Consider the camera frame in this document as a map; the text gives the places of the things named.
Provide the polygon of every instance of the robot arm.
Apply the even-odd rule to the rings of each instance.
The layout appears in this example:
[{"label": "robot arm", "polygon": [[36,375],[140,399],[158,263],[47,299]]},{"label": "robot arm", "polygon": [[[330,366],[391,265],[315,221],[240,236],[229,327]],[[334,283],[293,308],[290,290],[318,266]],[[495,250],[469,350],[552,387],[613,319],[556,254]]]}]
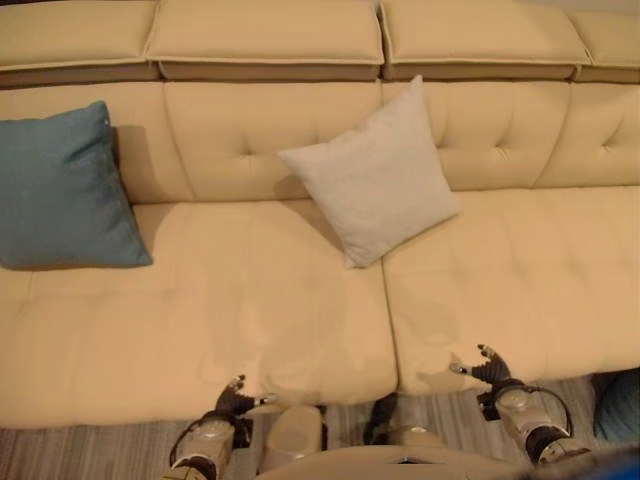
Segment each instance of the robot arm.
[{"label": "robot arm", "polygon": [[253,408],[273,403],[275,396],[242,395],[244,380],[244,375],[235,377],[218,397],[215,409],[180,434],[169,455],[170,470],[162,480],[219,480],[232,450],[249,446],[252,422],[241,417]]},{"label": "robot arm", "polygon": [[[525,385],[511,377],[506,362],[486,345],[478,345],[488,359],[482,365],[469,367],[451,364],[455,373],[470,375],[492,386],[490,392],[478,396],[478,403],[486,420],[502,419],[506,431],[527,453],[533,464],[557,460],[589,452],[573,436],[571,416],[564,401],[554,392]],[[536,404],[533,394],[549,393],[563,405],[567,416],[566,428],[558,426],[547,412]]]}]

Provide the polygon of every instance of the striped carpet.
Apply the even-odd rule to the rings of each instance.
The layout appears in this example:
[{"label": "striped carpet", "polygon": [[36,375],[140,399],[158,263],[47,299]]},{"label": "striped carpet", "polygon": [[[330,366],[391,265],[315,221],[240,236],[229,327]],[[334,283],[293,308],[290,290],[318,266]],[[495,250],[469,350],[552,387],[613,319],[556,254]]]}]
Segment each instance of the striped carpet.
[{"label": "striped carpet", "polygon": [[[592,434],[594,392],[588,378],[540,385],[560,394],[571,409],[575,436],[591,448],[604,442]],[[420,425],[436,433],[450,448],[526,464],[499,422],[487,423],[476,403],[477,392],[430,397],[403,397],[393,422]],[[540,396],[552,418],[563,424],[555,400]],[[371,404],[330,407],[326,413],[329,448],[360,445]],[[226,480],[254,478],[265,433],[275,415],[257,418],[250,449],[236,451]],[[159,422],[112,427],[50,430],[0,430],[1,480],[153,480],[166,468],[173,441],[186,422]]]}]

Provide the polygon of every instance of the back cushion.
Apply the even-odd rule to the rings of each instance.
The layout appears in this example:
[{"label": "back cushion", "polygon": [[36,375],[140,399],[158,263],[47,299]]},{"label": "back cushion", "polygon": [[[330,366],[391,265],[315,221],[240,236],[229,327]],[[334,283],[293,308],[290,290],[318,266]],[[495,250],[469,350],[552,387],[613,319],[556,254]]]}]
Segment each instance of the back cushion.
[{"label": "back cushion", "polygon": [[[132,203],[308,198],[279,150],[356,126],[406,83],[113,83],[0,91],[0,119],[103,99]],[[425,83],[454,190],[638,184],[640,87]]]},{"label": "back cushion", "polygon": [[325,142],[381,104],[378,83],[169,83],[167,112],[196,198],[308,198],[277,152]]},{"label": "back cushion", "polygon": [[[384,102],[405,86],[383,85]],[[638,86],[456,82],[423,90],[453,190],[640,183]]]},{"label": "back cushion", "polygon": [[640,87],[573,84],[564,128],[536,187],[640,183]]},{"label": "back cushion", "polygon": [[0,91],[0,120],[42,118],[104,100],[132,203],[194,200],[169,128],[161,83],[111,83]]}]

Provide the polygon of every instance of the leather sofa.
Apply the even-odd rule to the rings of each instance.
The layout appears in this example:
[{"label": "leather sofa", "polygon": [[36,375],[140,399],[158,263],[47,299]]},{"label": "leather sofa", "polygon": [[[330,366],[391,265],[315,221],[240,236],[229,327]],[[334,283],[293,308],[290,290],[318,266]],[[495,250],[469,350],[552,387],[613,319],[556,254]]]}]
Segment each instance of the leather sofa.
[{"label": "leather sofa", "polygon": [[[640,363],[637,18],[508,0],[0,7],[0,119],[108,105],[154,258],[0,268],[0,426],[185,419],[234,375],[285,403]],[[424,77],[463,213],[366,269],[276,153]]]}]

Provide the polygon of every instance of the blue object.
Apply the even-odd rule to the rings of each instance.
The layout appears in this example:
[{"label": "blue object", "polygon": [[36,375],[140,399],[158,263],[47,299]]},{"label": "blue object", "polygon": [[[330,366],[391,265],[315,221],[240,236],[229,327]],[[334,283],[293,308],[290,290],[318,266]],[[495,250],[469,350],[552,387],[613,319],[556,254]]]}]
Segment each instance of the blue object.
[{"label": "blue object", "polygon": [[595,432],[610,442],[640,441],[640,369],[619,374],[595,415]]},{"label": "blue object", "polygon": [[104,102],[0,121],[0,265],[150,265],[113,159]]}]

